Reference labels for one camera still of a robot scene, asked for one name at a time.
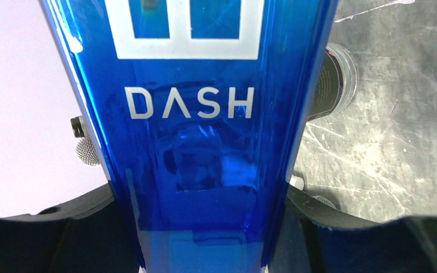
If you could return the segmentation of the blue square glass bottle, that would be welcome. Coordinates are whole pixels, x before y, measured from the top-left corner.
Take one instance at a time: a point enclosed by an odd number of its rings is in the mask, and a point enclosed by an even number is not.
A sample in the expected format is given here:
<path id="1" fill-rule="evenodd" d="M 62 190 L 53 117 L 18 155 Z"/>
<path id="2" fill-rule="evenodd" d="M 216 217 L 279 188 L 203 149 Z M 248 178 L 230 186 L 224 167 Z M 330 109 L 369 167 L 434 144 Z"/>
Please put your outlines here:
<path id="1" fill-rule="evenodd" d="M 41 1 L 146 272 L 264 272 L 337 1 Z"/>

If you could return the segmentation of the clear round bottle front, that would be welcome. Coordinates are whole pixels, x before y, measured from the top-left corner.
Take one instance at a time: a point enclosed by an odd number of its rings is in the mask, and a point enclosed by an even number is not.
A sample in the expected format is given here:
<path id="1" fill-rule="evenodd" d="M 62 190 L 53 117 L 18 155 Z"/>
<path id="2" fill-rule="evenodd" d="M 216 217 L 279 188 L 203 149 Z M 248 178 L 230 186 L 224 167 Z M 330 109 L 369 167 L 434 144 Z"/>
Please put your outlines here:
<path id="1" fill-rule="evenodd" d="M 357 88 L 357 69 L 350 53 L 328 43 L 307 120 L 337 114 L 350 104 Z"/>

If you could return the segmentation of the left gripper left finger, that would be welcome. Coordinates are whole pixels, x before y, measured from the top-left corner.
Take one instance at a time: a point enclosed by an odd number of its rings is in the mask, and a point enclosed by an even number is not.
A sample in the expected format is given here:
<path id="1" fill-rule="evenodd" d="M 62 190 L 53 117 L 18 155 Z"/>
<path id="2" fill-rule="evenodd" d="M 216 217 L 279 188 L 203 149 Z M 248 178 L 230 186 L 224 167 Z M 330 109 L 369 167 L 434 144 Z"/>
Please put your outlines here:
<path id="1" fill-rule="evenodd" d="M 138 272 L 108 185 L 39 214 L 0 218 L 0 272 Z"/>

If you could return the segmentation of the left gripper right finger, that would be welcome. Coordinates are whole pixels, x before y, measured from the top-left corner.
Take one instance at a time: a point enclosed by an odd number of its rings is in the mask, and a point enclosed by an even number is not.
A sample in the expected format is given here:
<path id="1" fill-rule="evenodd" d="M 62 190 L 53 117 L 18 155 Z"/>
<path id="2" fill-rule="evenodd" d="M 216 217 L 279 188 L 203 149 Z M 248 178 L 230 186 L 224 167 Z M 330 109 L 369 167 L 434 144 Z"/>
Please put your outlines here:
<path id="1" fill-rule="evenodd" d="M 376 223 L 290 187 L 270 272 L 437 272 L 437 216 Z"/>

